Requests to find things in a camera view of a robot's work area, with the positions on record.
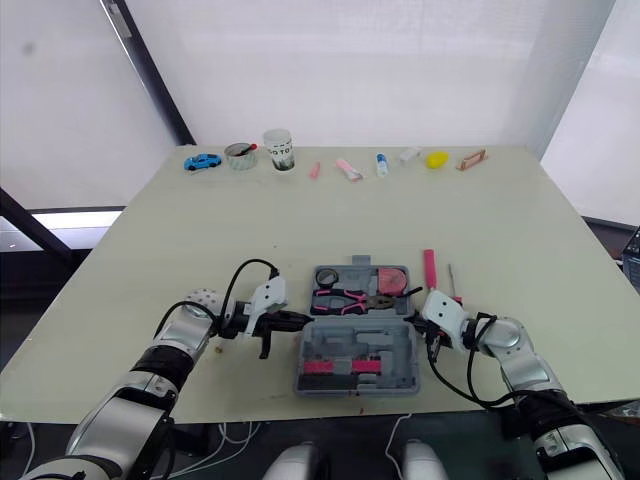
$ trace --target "pliers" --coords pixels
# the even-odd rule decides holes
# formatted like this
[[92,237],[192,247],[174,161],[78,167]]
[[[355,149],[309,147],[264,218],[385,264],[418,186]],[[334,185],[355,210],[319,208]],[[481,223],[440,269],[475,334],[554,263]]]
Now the pliers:
[[349,305],[338,308],[312,305],[312,315],[363,315],[367,313],[369,309],[383,310],[385,308],[391,308],[395,305],[396,301],[394,297],[390,297],[389,295],[374,295],[370,297],[362,290],[342,290],[336,288],[315,290],[313,296],[350,298],[355,300],[355,303],[350,303]]

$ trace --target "pink eraser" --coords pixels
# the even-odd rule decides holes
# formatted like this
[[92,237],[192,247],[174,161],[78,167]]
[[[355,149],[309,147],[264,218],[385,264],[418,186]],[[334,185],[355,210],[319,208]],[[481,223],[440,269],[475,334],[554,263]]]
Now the pink eraser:
[[424,283],[427,285],[427,288],[431,290],[438,285],[435,250],[424,250],[422,252],[422,259],[424,261]]
[[338,158],[336,160],[336,166],[340,170],[342,170],[344,172],[344,174],[347,176],[347,178],[349,180],[351,180],[352,182],[357,182],[358,180],[362,180],[364,178],[359,171],[357,171],[355,168],[353,168],[349,164],[349,162],[347,162],[343,158]]
[[318,178],[318,173],[320,173],[320,162],[316,162],[311,169],[311,173],[309,176],[313,179]]

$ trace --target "yellow object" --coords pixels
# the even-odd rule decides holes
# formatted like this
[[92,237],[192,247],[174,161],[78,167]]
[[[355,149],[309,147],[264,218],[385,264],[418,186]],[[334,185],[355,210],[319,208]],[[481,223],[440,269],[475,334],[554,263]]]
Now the yellow object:
[[427,155],[427,167],[428,168],[440,168],[449,160],[449,154],[447,152],[431,152]]

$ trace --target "clear cup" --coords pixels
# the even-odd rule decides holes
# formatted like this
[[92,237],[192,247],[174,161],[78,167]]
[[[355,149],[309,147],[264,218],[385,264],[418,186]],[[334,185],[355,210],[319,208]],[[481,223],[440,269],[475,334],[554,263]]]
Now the clear cup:
[[241,155],[250,146],[248,143],[234,143],[224,149],[224,155],[231,168],[234,170],[249,170],[256,166],[258,159],[256,158],[255,150],[249,150],[244,155]]
[[284,128],[274,128],[264,132],[262,137],[276,170],[291,170],[295,165],[291,132]]

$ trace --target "pink screwdriver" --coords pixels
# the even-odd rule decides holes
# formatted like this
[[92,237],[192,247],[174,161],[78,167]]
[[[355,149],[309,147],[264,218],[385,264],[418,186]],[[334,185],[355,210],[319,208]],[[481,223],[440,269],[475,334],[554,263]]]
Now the pink screwdriver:
[[[435,290],[438,286],[438,275],[436,270],[436,252],[433,249],[427,249],[422,251],[422,260],[424,263],[424,283],[427,286],[427,290]],[[453,283],[453,270],[451,264],[449,264],[449,274],[451,276],[451,288],[453,290],[453,299],[462,304],[462,297],[456,296],[455,285]]]

